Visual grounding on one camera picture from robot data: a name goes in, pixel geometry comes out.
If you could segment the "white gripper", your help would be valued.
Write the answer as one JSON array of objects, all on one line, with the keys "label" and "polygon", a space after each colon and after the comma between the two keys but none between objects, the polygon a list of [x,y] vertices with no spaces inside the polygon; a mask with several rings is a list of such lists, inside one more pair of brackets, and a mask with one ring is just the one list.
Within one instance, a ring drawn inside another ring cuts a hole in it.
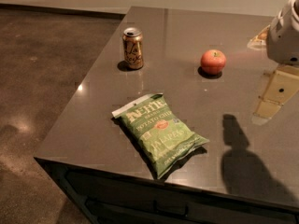
[{"label": "white gripper", "polygon": [[289,0],[276,17],[247,44],[249,49],[267,47],[269,59],[282,63],[270,74],[252,122],[264,125],[299,92],[299,0]]}]

